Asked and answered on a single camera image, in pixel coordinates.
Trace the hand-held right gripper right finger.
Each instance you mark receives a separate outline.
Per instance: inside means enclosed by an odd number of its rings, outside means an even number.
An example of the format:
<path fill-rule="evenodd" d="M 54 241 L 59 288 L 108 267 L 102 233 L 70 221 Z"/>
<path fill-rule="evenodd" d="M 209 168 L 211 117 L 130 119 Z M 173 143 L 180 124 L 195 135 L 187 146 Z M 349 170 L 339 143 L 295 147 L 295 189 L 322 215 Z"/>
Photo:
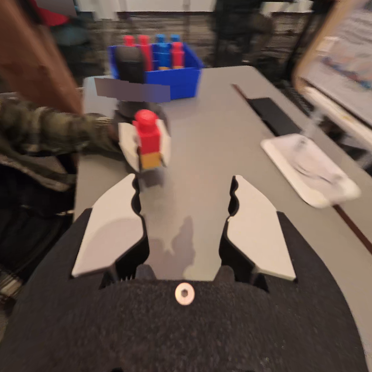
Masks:
<path fill-rule="evenodd" d="M 264 283 L 266 276 L 296 281 L 276 207 L 241 175 L 231 180 L 219 256 L 236 282 Z"/>

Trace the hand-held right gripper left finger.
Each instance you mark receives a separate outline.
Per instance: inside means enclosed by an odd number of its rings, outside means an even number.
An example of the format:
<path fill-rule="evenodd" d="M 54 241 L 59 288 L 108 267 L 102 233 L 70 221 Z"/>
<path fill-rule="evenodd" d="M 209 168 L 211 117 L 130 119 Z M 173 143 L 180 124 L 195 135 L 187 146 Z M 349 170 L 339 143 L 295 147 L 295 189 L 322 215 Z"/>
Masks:
<path fill-rule="evenodd" d="M 92 206 L 81 241 L 73 278 L 108 273 L 113 281 L 135 278 L 149 257 L 149 242 L 141 215 L 137 176 L 129 174 Z"/>

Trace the orange mega block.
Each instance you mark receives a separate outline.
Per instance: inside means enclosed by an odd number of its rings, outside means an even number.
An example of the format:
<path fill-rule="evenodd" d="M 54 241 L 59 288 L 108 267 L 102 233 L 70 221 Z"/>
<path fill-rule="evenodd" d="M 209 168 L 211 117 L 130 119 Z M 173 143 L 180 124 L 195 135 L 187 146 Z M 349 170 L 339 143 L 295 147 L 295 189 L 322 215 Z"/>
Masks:
<path fill-rule="evenodd" d="M 149 152 L 140 154 L 140 163 L 142 170 L 151 170 L 162 166 L 162 158 L 160 152 Z"/>

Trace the person's left forearm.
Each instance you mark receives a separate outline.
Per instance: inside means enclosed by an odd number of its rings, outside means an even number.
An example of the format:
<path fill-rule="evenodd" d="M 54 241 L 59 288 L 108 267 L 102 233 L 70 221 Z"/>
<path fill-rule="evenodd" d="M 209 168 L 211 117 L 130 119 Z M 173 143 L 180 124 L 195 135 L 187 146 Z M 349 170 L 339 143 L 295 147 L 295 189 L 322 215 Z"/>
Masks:
<path fill-rule="evenodd" d="M 102 114 L 74 115 L 38 106 L 15 93 L 0 98 L 1 154 L 62 155 L 73 152 L 120 153 L 113 123 Z"/>

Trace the person's body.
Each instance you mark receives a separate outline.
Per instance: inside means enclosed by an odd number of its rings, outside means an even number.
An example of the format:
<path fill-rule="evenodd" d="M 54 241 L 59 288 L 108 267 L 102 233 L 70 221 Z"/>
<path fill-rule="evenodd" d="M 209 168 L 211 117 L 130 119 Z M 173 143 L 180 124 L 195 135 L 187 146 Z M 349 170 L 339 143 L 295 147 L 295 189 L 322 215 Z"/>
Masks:
<path fill-rule="evenodd" d="M 0 168 L 0 263 L 21 285 L 72 224 L 76 183 L 49 188 L 9 165 Z"/>

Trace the red canister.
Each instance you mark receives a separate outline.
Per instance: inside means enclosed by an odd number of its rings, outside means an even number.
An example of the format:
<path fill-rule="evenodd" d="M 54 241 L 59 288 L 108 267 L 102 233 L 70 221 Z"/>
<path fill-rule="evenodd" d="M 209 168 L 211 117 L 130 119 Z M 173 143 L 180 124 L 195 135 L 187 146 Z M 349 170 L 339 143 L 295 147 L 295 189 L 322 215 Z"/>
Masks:
<path fill-rule="evenodd" d="M 36 6 L 36 8 L 38 9 L 42 19 L 49 27 L 62 26 L 68 24 L 70 21 L 68 16 L 51 12 L 47 9 L 40 8 L 38 6 Z"/>

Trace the blue plastic bin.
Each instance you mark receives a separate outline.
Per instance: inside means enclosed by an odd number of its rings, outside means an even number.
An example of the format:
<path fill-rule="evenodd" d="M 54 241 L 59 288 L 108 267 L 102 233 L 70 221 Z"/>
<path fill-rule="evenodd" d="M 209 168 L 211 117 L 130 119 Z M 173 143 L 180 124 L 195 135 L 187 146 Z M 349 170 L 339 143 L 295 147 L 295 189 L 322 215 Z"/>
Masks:
<path fill-rule="evenodd" d="M 183 50 L 184 68 L 144 72 L 145 83 L 170 86 L 170 100 L 192 98 L 198 92 L 203 63 L 188 44 L 183 43 Z"/>

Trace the cluster of block towers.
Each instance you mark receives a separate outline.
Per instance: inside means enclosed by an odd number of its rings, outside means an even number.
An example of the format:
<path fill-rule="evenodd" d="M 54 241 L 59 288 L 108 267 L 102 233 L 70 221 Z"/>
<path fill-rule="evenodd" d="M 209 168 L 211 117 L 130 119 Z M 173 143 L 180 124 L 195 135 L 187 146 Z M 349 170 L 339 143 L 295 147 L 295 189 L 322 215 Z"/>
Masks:
<path fill-rule="evenodd" d="M 126 35 L 123 44 L 141 50 L 146 72 L 185 68 L 184 44 L 178 34 L 171 34 L 170 42 L 167 42 L 165 35 L 157 34 L 154 44 L 150 43 L 148 35 Z"/>

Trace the red mega block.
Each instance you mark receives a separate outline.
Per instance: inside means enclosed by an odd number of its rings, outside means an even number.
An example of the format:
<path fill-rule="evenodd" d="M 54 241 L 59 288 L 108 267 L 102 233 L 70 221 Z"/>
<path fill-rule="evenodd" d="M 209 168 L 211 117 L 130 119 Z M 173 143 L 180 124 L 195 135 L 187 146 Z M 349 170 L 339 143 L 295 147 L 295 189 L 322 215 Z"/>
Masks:
<path fill-rule="evenodd" d="M 158 116 L 147 109 L 137 111 L 133 125 L 139 138 L 140 154 L 160 152 L 160 131 L 157 126 Z"/>

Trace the wooden instruction board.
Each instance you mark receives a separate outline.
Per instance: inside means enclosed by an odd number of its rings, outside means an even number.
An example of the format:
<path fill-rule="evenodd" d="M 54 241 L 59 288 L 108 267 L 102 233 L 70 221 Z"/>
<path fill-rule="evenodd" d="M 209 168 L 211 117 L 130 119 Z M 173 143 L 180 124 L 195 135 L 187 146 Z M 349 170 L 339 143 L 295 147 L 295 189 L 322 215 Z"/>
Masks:
<path fill-rule="evenodd" d="M 371 1 L 336 1 L 297 64 L 293 82 L 299 91 L 316 88 L 371 126 Z"/>

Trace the white document holder stand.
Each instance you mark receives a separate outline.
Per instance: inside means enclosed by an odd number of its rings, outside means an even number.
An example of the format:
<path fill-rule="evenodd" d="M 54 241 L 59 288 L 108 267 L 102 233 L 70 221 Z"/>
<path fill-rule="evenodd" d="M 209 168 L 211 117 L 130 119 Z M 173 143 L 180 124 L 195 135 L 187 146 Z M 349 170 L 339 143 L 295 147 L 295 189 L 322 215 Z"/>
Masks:
<path fill-rule="evenodd" d="M 262 149 L 308 205 L 322 209 L 359 198 L 358 185 L 311 137 L 325 116 L 370 147 L 371 129 L 316 88 L 307 86 L 304 96 L 315 109 L 305 129 L 263 140 Z"/>

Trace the wooden post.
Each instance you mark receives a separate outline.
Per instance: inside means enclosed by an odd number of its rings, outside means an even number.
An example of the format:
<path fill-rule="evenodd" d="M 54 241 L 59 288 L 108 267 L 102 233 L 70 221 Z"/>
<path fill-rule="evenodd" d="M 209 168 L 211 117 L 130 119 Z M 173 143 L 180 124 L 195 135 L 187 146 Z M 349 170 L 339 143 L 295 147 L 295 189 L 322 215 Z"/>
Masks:
<path fill-rule="evenodd" d="M 0 69 L 13 91 L 39 106 L 81 114 L 82 95 L 35 1 L 0 1 Z"/>

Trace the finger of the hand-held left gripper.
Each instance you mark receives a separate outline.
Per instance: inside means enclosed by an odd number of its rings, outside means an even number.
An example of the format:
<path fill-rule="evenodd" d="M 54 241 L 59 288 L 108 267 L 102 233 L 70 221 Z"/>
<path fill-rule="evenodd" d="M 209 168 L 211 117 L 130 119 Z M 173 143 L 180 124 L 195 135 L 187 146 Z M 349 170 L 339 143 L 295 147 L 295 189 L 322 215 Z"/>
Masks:
<path fill-rule="evenodd" d="M 130 123 L 118 123 L 119 147 L 127 161 L 135 172 L 140 172 L 140 159 L 138 155 L 137 129 Z"/>
<path fill-rule="evenodd" d="M 160 157 L 164 167 L 168 167 L 171 158 L 171 137 L 163 120 L 157 119 L 156 125 L 160 132 Z"/>

